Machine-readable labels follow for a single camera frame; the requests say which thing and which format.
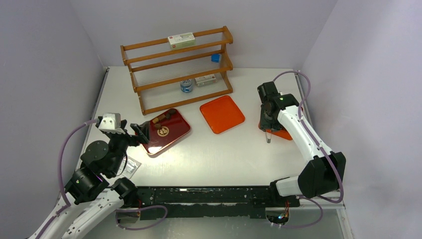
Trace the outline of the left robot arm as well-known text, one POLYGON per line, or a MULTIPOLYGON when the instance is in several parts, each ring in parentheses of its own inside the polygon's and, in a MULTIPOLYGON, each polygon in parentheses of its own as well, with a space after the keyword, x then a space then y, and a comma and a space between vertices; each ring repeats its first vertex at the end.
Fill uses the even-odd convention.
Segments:
POLYGON ((136 186, 121 177, 119 168, 127 159, 127 148, 148 143, 150 123, 130 124, 135 132, 125 130, 126 121, 117 122, 111 117, 99 117, 82 123, 65 139, 78 130, 94 124, 109 138, 109 142, 97 140, 88 145, 81 155, 80 168, 64 184, 62 177, 62 145, 58 159, 60 198, 42 225, 30 236, 32 239, 81 239, 109 214, 122 206, 136 204, 136 186))

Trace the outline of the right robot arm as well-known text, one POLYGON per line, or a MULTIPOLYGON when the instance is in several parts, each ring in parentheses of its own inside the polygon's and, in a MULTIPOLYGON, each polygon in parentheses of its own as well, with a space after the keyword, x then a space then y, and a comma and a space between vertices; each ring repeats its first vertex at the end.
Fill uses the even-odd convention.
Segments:
POLYGON ((285 130, 298 147, 305 166, 297 176, 274 182, 269 201, 281 206, 288 196, 320 197, 341 188, 346 159, 342 152, 334 152, 316 134, 303 116, 301 106, 292 94, 281 95, 274 82, 257 88, 261 101, 259 129, 266 132, 285 130))

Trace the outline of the dark red tray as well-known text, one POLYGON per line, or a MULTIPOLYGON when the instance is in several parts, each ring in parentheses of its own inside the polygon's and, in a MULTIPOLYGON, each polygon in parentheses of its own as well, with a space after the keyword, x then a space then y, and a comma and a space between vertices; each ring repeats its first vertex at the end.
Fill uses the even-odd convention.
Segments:
POLYGON ((175 108, 153 117, 149 123, 149 142, 141 146, 151 157, 161 154, 191 131, 191 126, 175 108))

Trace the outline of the pink tongs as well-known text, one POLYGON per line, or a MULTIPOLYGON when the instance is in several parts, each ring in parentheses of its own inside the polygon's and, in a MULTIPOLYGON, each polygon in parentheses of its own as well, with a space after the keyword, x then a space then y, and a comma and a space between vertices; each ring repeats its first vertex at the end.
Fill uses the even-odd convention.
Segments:
POLYGON ((270 130, 270 129, 265 130, 265 137, 266 137, 266 142, 271 143, 272 130, 270 130))

